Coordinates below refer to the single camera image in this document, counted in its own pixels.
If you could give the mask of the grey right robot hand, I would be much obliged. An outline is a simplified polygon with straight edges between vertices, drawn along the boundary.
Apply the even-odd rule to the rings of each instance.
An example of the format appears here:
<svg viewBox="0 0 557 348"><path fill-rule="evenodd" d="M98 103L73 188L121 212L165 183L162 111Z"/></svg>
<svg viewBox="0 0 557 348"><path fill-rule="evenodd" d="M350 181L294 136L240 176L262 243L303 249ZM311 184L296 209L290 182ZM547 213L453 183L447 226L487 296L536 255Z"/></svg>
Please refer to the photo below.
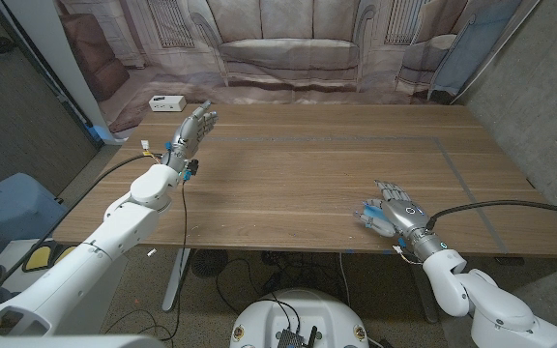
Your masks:
<svg viewBox="0 0 557 348"><path fill-rule="evenodd" d="M387 238L400 235L408 239L417 239L421 235L433 234L433 231L426 227L429 216L402 187L378 180L374 183L382 197L364 201L364 211L354 213L354 217L365 227Z"/></svg>

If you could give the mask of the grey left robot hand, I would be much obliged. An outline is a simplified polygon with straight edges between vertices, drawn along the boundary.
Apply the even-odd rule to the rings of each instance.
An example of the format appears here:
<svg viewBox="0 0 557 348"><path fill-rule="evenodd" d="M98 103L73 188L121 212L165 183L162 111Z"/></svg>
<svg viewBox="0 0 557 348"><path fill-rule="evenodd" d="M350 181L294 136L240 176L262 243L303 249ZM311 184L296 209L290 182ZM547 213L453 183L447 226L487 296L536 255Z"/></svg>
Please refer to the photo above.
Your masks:
<svg viewBox="0 0 557 348"><path fill-rule="evenodd" d="M163 155L161 163L181 172L196 154L200 142L214 128L218 120L216 111L209 111L210 101L197 107L175 131L171 147Z"/></svg>

